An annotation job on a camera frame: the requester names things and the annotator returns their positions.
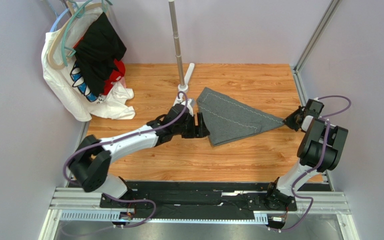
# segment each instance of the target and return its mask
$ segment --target folded gray cloth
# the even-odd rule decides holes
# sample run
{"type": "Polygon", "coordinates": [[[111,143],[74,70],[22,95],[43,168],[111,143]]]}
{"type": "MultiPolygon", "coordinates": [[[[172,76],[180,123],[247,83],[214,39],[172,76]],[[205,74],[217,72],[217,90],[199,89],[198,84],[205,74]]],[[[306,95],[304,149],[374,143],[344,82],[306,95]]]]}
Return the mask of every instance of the folded gray cloth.
{"type": "Polygon", "coordinates": [[[284,125],[282,118],[240,103],[206,87],[197,101],[211,144],[219,146],[284,125]]]}

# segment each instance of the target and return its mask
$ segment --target metal pole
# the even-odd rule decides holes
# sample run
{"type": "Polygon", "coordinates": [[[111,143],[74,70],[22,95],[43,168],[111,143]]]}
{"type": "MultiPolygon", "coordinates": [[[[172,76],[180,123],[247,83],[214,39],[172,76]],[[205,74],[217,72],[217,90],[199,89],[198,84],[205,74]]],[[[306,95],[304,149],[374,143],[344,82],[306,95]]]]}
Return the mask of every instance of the metal pole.
{"type": "Polygon", "coordinates": [[[47,3],[47,6],[50,8],[50,10],[54,13],[54,15],[56,15],[56,18],[59,17],[59,14],[58,12],[55,10],[55,8],[53,7],[53,5],[49,2],[49,0],[44,0],[44,2],[47,3]]]}
{"type": "Polygon", "coordinates": [[[318,26],[316,27],[315,32],[313,33],[312,37],[310,38],[309,43],[307,44],[306,48],[304,49],[303,53],[301,54],[300,58],[298,59],[297,64],[294,67],[294,70],[296,72],[300,72],[303,65],[305,64],[306,60],[308,59],[309,55],[311,54],[311,51],[313,50],[314,46],[316,45],[317,41],[319,40],[320,36],[322,35],[322,32],[327,27],[328,23],[330,22],[331,18],[334,15],[334,12],[338,8],[340,2],[342,0],[331,0],[331,2],[328,5],[328,8],[326,9],[322,19],[320,20],[318,26]]]}
{"type": "MultiPolygon", "coordinates": [[[[68,4],[67,4],[67,2],[66,2],[65,0],[60,0],[60,2],[61,2],[62,5],[65,7],[65,9],[68,9],[68,8],[69,8],[69,6],[68,6],[68,4]]],[[[66,14],[67,14],[69,17],[72,17],[72,12],[71,12],[71,11],[67,12],[66,14]]]]}
{"type": "Polygon", "coordinates": [[[175,46],[175,57],[177,59],[178,76],[180,77],[180,85],[185,86],[185,76],[183,75],[182,53],[180,52],[179,30],[177,29],[175,0],[168,0],[170,6],[171,25],[173,26],[173,38],[175,46]]]}

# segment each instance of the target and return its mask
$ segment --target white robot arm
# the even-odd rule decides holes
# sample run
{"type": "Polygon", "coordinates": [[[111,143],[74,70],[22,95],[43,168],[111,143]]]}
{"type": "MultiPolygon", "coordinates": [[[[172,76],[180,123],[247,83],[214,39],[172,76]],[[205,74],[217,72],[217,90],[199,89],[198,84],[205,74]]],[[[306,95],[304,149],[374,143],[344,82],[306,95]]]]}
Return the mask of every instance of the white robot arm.
{"type": "Polygon", "coordinates": [[[291,129],[301,129],[306,134],[298,147],[298,161],[289,172],[270,183],[265,199],[268,208],[276,210],[288,207],[294,201],[293,190],[296,192],[309,179],[326,170],[333,170],[339,163],[349,131],[339,126],[327,125],[325,120],[319,119],[323,107],[322,102],[309,99],[306,106],[300,106],[284,120],[291,129]],[[317,169],[312,170],[321,159],[327,128],[323,160],[317,169]]]}
{"type": "Polygon", "coordinates": [[[110,164],[142,149],[169,142],[175,135],[191,139],[203,138],[210,134],[200,112],[196,114],[198,123],[195,125],[193,104],[193,99],[187,103],[185,101],[177,103],[168,114],[161,115],[139,129],[125,134],[102,139],[96,139],[93,135],[87,136],[78,149],[94,147],[77,154],[69,162],[68,168],[85,192],[96,191],[114,198],[122,197],[128,188],[120,177],[108,174],[110,164]]]}

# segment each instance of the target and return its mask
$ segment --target clothes hanger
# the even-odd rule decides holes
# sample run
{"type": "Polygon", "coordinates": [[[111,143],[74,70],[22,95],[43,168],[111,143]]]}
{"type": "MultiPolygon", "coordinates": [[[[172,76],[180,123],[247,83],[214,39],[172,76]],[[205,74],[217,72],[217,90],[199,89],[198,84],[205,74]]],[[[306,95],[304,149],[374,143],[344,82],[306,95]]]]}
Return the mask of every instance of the clothes hanger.
{"type": "Polygon", "coordinates": [[[58,23],[61,21],[61,19],[69,12],[69,8],[65,9],[57,18],[56,21],[53,23],[53,26],[50,28],[50,33],[53,33],[58,28],[58,23]]]}
{"type": "Polygon", "coordinates": [[[71,16],[74,15],[75,14],[75,10],[74,10],[72,2],[65,1],[65,3],[66,3],[66,6],[68,7],[68,9],[70,11],[71,16]]]}
{"type": "Polygon", "coordinates": [[[70,48],[70,47],[66,47],[65,44],[66,44],[66,37],[67,37],[68,31],[71,27],[71,24],[74,22],[74,20],[76,18],[82,17],[82,15],[86,11],[90,11],[92,9],[99,8],[99,7],[102,8],[103,12],[105,12],[107,15],[109,14],[108,5],[105,4],[104,1],[106,1],[109,5],[112,5],[112,2],[110,0],[102,0],[100,3],[93,3],[90,5],[87,5],[91,1],[92,0],[88,0],[82,6],[77,8],[77,11],[72,15],[72,17],[69,19],[69,21],[67,21],[62,26],[62,28],[60,29],[60,33],[56,36],[53,43],[51,44],[51,46],[48,50],[48,54],[47,54],[47,61],[48,61],[48,65],[50,65],[50,67],[52,67],[53,69],[60,70],[60,69],[63,69],[65,66],[68,66],[66,49],[71,50],[71,52],[68,55],[69,58],[71,58],[75,54],[75,50],[70,48]],[[61,43],[61,55],[62,55],[62,59],[63,59],[62,64],[57,64],[55,62],[55,59],[54,59],[54,55],[55,55],[55,52],[56,52],[56,49],[57,49],[59,43],[61,43]]]}

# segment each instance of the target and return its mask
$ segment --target glass panel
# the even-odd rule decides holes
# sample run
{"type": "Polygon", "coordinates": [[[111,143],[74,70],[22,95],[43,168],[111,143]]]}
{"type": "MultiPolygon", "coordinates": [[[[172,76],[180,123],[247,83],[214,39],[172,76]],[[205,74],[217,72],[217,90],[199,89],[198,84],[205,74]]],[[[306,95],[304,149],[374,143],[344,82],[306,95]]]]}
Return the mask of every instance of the glass panel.
{"type": "MultiPolygon", "coordinates": [[[[298,215],[288,214],[286,227],[299,220],[298,215]]],[[[87,234],[110,227],[110,222],[61,221],[59,227],[72,235],[87,234]]],[[[277,233],[265,225],[251,224],[191,224],[146,223],[134,228],[111,228],[97,234],[71,237],[59,230],[55,240],[343,240],[335,214],[308,215],[293,231],[277,233]]]]}

